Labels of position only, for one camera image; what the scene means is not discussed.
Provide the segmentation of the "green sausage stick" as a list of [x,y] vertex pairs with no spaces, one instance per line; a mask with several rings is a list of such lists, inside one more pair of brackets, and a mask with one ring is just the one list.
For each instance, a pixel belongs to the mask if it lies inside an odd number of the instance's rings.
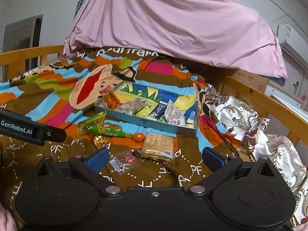
[[132,134],[129,134],[123,131],[108,129],[108,128],[95,126],[95,125],[89,125],[86,127],[86,129],[89,132],[93,132],[93,133],[104,135],[104,136],[120,137],[120,138],[132,138],[133,137]]

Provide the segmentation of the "small clear red candy wrapper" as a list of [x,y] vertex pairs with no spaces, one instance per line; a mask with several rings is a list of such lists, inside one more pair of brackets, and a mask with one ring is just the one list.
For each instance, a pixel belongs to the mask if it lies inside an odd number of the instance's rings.
[[123,175],[139,164],[138,157],[131,152],[118,152],[110,155],[108,166],[111,172]]

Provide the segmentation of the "yellow snack packet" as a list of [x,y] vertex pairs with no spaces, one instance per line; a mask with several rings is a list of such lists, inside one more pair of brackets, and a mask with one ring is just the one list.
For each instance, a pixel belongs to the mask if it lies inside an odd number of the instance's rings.
[[106,118],[106,111],[102,111],[95,116],[92,116],[84,121],[81,121],[80,123],[78,123],[77,126],[77,134],[81,136],[85,135],[88,132],[87,127],[90,125],[101,127],[104,123],[105,118]]

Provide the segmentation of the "small orange fruit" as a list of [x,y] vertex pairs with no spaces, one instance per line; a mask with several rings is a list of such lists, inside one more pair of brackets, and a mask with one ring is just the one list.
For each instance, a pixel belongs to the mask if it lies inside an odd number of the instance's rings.
[[132,139],[136,143],[142,143],[142,142],[144,142],[145,136],[142,133],[135,133],[135,134],[133,134]]

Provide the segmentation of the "clear pack of crackers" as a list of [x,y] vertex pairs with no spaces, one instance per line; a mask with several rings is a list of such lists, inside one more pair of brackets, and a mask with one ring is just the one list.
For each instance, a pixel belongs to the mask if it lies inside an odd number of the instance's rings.
[[174,138],[149,132],[146,134],[142,148],[137,152],[144,159],[173,162],[175,159]]

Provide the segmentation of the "white green snack bag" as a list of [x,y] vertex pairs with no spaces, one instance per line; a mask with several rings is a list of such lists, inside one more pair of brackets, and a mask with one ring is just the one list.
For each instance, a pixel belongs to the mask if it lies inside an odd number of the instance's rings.
[[164,111],[164,117],[168,124],[185,127],[186,121],[184,114],[185,112],[180,111],[171,100],[168,101]]

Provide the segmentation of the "clear biscuit bar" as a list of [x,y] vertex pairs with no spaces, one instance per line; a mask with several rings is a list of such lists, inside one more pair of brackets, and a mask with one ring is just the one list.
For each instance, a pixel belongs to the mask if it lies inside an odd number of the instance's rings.
[[133,115],[139,110],[142,110],[146,105],[147,105],[147,102],[145,99],[137,98],[130,102],[120,105],[115,110],[120,113]]

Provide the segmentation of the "orange chicken leg packet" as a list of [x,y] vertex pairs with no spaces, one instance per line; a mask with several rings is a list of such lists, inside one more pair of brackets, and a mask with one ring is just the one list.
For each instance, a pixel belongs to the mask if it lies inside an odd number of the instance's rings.
[[115,90],[112,89],[108,91],[103,97],[102,100],[107,108],[115,110],[122,105],[119,98],[115,94]]

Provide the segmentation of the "blue white calcium sachet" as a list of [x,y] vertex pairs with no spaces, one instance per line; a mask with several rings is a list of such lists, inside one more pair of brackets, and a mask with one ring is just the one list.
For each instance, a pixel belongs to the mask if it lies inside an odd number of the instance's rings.
[[166,103],[158,103],[158,105],[150,112],[147,118],[158,121],[159,118],[164,115],[166,108]]

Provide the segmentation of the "gold foil snack packet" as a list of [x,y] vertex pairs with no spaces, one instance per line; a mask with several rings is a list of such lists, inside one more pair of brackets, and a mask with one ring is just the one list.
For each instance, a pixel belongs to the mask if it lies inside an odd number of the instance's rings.
[[116,131],[122,130],[122,127],[120,125],[117,125],[117,124],[104,123],[102,126],[103,126],[103,128],[108,128],[108,129],[111,129],[111,130],[116,130]]

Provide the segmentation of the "grey tray with dinosaur print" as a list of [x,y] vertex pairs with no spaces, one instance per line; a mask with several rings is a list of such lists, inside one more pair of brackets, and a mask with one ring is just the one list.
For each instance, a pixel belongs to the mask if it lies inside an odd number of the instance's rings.
[[[130,124],[136,124],[145,128],[152,128],[159,131],[170,132],[173,134],[194,137],[199,127],[198,120],[198,102],[196,100],[193,89],[182,90],[172,89],[167,85],[148,86],[144,83],[137,84],[133,82],[123,81],[115,88],[116,96],[122,104],[130,102],[137,98],[145,99],[147,105],[133,115],[117,112],[106,107],[102,98],[95,103],[95,111],[106,111],[107,115],[119,121]],[[158,103],[166,103],[171,100],[174,105],[185,114],[185,127],[168,124],[164,115],[158,121],[147,118],[150,112],[158,105]]]

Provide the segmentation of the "grey door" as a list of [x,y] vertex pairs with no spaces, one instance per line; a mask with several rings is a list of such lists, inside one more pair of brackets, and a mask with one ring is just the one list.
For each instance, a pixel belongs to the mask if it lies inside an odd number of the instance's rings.
[[39,46],[43,15],[29,17],[5,26],[3,52]]

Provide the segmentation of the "pink bed sheet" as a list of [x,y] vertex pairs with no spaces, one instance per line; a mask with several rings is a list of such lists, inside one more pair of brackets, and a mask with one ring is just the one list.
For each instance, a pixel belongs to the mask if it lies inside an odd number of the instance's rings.
[[64,52],[118,46],[287,78],[278,39],[257,11],[233,0],[85,0]]

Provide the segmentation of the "white air conditioner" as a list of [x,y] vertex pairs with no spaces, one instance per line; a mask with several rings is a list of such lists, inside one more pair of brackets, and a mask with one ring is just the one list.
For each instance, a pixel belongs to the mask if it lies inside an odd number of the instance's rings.
[[280,24],[277,38],[281,48],[307,69],[307,42],[288,24]]

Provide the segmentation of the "wooden bed rail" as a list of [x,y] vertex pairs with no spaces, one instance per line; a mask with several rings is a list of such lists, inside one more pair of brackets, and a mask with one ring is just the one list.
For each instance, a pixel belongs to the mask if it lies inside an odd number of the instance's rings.
[[[44,63],[48,55],[57,54],[60,56],[63,48],[62,45],[39,46],[1,53],[1,66],[15,65],[34,57],[41,58],[41,62]],[[273,115],[273,117],[289,129],[287,137],[294,145],[297,145],[299,141],[307,144],[307,121],[289,107],[270,98],[260,92],[259,89],[255,89],[233,77],[227,76],[225,72],[221,72],[221,74],[214,78],[213,85],[218,92],[222,92],[225,87],[230,87],[233,96],[243,96],[248,99],[247,103],[262,116]]]

